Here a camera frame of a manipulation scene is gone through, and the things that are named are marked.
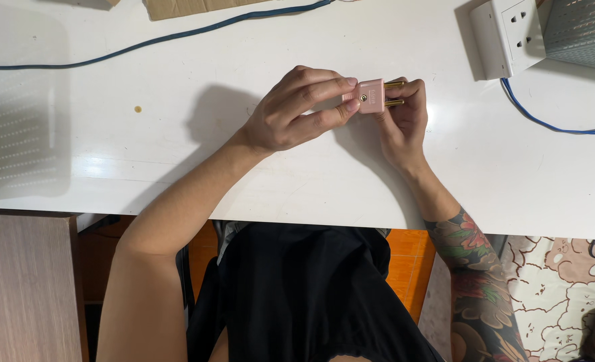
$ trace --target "white power strip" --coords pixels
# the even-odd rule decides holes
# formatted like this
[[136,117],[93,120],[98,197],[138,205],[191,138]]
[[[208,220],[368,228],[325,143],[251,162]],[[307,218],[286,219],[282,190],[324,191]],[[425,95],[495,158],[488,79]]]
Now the white power strip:
[[485,78],[510,78],[545,59],[534,0],[491,0],[469,17]]

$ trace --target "metal mesh basket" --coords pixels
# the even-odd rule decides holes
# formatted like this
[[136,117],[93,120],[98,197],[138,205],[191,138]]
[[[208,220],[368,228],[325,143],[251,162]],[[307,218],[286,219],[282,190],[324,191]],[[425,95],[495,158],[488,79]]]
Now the metal mesh basket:
[[554,0],[543,39],[548,58],[595,68],[595,0]]

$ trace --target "forearm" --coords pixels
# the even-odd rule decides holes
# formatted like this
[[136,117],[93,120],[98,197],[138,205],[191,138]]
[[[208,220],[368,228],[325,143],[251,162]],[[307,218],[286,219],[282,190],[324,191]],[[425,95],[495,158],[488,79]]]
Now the forearm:
[[454,359],[526,361],[501,261],[485,235],[427,162],[402,174],[451,272]]
[[226,192],[263,159],[237,132],[143,210],[125,231],[119,248],[175,255],[197,234]]

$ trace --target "floor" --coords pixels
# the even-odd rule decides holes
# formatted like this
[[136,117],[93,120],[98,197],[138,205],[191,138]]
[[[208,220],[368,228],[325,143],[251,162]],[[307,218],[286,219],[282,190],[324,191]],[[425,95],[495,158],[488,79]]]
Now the floor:
[[[427,231],[422,230],[393,229],[387,241],[391,246],[387,283],[418,323],[436,250]],[[217,256],[217,235],[210,220],[190,243],[190,277],[196,298],[206,266]]]
[[[122,216],[116,224],[79,237],[85,302],[98,303],[104,299],[116,243],[133,219],[133,216]],[[418,323],[436,251],[427,231],[393,229],[387,240],[391,246],[387,283]],[[217,236],[210,220],[190,246],[190,277],[196,297],[206,265],[217,256]]]

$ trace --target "cardboard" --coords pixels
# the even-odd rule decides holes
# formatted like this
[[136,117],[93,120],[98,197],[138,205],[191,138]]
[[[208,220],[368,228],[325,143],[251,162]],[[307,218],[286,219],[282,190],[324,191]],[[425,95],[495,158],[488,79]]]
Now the cardboard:
[[268,0],[145,0],[147,11],[152,20],[211,12],[213,10],[233,8],[235,6],[261,3]]

